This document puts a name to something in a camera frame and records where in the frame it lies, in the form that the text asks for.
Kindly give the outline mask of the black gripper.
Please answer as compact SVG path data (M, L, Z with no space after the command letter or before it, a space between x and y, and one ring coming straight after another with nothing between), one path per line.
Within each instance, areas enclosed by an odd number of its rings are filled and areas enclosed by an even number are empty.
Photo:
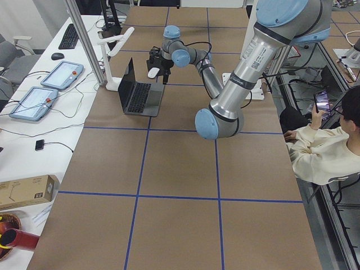
M171 74L170 69L174 66L174 62L164 58L162 52L161 48L153 46L149 51L149 58L146 64L148 71L152 68L158 68L158 75L163 76L163 84L167 84Z

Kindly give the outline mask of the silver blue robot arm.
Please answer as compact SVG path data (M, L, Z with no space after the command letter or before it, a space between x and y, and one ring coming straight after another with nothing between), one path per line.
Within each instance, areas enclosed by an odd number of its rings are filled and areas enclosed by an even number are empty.
M232 137L244 125L241 104L276 52L284 46L325 40L331 11L332 1L259 1L252 10L254 35L226 83L217 75L209 52L186 46L174 25L165 27L161 47L149 52L147 68L159 68L166 84L170 68L194 65L211 97L209 106L195 116L197 133L207 140Z

